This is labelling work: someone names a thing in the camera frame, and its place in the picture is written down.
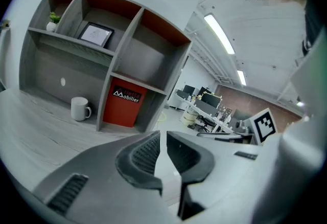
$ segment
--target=potted plant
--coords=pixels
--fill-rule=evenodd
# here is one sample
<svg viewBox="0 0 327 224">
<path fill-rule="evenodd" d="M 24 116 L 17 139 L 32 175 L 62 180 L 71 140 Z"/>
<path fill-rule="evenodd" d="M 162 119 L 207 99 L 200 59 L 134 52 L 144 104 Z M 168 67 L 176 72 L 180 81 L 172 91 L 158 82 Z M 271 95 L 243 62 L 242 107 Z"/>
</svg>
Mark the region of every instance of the potted plant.
<svg viewBox="0 0 327 224">
<path fill-rule="evenodd" d="M 54 32 L 56 30 L 57 24 L 59 23 L 61 17 L 57 16 L 54 12 L 50 13 L 51 21 L 47 24 L 46 30 Z"/>
</svg>

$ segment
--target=red shelf back panel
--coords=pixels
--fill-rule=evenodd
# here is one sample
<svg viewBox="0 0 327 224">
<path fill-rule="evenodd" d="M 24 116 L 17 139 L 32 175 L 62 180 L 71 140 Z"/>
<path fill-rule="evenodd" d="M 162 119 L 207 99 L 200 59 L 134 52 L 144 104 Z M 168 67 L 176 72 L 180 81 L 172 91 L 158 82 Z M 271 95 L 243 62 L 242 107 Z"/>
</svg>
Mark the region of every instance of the red shelf back panel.
<svg viewBox="0 0 327 224">
<path fill-rule="evenodd" d="M 103 121 L 133 127 L 147 89 L 113 78 L 103 114 Z"/>
<path fill-rule="evenodd" d="M 87 0 L 92 8 L 103 9 L 133 19 L 141 6 L 127 0 Z"/>
<path fill-rule="evenodd" d="M 144 11 L 141 19 L 141 25 L 148 28 L 149 30 L 152 30 L 174 46 L 178 47 L 191 42 L 172 24 L 149 10 Z"/>
</svg>

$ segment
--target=framed certificate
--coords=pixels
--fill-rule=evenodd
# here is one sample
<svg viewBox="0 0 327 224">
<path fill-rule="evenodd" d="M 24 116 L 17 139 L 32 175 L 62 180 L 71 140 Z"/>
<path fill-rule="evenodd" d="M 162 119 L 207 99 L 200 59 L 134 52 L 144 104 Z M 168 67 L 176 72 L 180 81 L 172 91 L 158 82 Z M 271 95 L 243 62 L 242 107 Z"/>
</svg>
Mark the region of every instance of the framed certificate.
<svg viewBox="0 0 327 224">
<path fill-rule="evenodd" d="M 89 22 L 81 32 L 79 39 L 103 47 L 113 32 L 113 29 Z"/>
</svg>

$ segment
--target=red box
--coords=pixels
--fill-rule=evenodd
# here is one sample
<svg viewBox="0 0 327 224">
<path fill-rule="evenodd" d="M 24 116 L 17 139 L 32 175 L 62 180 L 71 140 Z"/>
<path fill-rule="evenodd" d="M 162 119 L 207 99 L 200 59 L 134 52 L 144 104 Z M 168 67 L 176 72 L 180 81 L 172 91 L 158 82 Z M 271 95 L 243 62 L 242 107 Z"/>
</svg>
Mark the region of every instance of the red box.
<svg viewBox="0 0 327 224">
<path fill-rule="evenodd" d="M 103 121 L 133 127 L 147 89 L 113 78 L 103 114 Z"/>
</svg>

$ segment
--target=shelf unit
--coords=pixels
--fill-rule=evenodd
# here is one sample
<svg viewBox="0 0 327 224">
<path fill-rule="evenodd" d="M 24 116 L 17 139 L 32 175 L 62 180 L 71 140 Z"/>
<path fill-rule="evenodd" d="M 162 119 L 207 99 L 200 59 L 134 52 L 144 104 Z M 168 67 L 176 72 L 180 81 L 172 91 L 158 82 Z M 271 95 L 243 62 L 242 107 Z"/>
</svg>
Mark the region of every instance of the shelf unit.
<svg viewBox="0 0 327 224">
<path fill-rule="evenodd" d="M 45 30 L 51 11 L 62 15 L 55 32 Z M 88 23 L 114 29 L 104 47 L 79 40 Z M 103 114 L 112 79 L 136 84 L 148 91 L 134 129 L 148 131 L 190 48 L 190 39 L 175 26 L 129 0 L 42 0 L 25 36 L 19 85 L 23 91 L 34 88 L 65 104 L 75 96 L 87 98 L 96 116 L 93 123 L 101 130 L 103 125 L 108 128 Z"/>
</svg>

